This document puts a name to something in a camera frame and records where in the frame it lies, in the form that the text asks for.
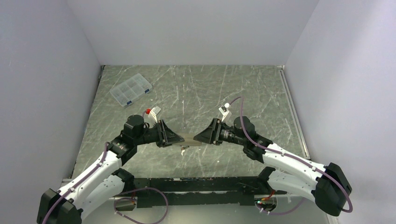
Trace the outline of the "white remote control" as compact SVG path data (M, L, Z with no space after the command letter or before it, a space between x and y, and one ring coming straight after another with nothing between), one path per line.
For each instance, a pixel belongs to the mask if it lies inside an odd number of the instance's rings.
M202 143L199 141L194 140L194 134L191 133L179 133L179 136L181 136L184 141L180 143L176 143L177 146L190 146L190 147L195 147L195 146L201 146Z

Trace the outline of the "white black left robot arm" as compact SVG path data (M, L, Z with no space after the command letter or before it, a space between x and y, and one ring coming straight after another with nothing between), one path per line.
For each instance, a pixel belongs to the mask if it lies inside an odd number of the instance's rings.
M101 156L74 180L58 190L48 189L41 197L37 223L80 224L108 198L130 195L134 176L121 167L137 152L137 146L167 144L166 125L149 127L141 115L128 117L123 130L105 143Z

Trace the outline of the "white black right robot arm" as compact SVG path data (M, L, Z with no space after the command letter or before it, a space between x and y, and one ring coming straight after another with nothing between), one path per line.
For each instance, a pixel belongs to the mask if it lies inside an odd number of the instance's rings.
M192 139L205 144L228 142L243 146L248 158L267 165L257 177L257 187L264 194L272 190L296 194L335 217L353 211L352 187L339 165L316 163L281 148L257 134L254 124L246 116L237 117L233 126L213 119Z

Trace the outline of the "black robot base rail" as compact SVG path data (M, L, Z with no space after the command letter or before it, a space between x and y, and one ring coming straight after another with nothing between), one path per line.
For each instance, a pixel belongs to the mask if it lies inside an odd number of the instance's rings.
M253 206L256 201L284 191L274 191L256 176L135 178L117 194L136 200L138 208L175 205L237 204Z

